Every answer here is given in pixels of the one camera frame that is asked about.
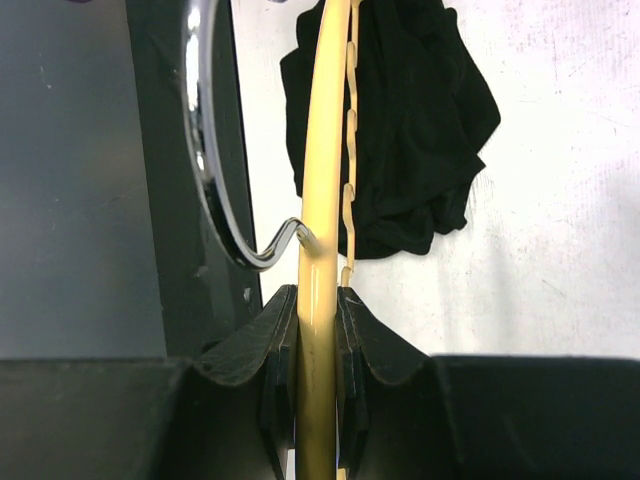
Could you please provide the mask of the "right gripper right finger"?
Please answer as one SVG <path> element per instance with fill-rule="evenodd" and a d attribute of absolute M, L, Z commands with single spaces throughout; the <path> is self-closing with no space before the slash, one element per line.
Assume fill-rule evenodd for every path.
<path fill-rule="evenodd" d="M 350 287 L 335 317 L 338 465 L 349 479 L 462 476 L 436 363 Z"/>

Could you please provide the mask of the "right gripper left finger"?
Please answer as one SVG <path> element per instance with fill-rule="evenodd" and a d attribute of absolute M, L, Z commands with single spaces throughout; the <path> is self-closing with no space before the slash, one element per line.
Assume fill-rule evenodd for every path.
<path fill-rule="evenodd" d="M 177 479 L 282 479 L 293 444 L 297 288 L 186 373 L 174 417 Z"/>

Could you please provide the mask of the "yellow plastic hanger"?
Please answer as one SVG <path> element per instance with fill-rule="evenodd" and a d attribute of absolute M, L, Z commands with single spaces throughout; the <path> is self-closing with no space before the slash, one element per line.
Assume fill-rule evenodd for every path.
<path fill-rule="evenodd" d="M 185 135 L 199 201 L 227 256 L 258 272 L 272 268 L 291 239 L 300 243 L 297 314 L 299 362 L 295 413 L 295 475 L 337 477 L 335 315 L 347 64 L 355 1 L 323 7 L 315 50 L 305 143 L 301 218 L 286 220 L 262 252 L 239 229 L 224 181 L 214 118 L 214 32 L 218 4 L 189 1 L 182 27 L 181 97 Z"/>

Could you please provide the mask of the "black tank top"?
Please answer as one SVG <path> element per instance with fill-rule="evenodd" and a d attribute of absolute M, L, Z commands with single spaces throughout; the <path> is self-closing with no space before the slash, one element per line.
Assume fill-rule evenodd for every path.
<path fill-rule="evenodd" d="M 479 153 L 501 117 L 457 20 L 439 1 L 360 6 L 356 242 L 341 253 L 424 255 L 466 224 Z"/>

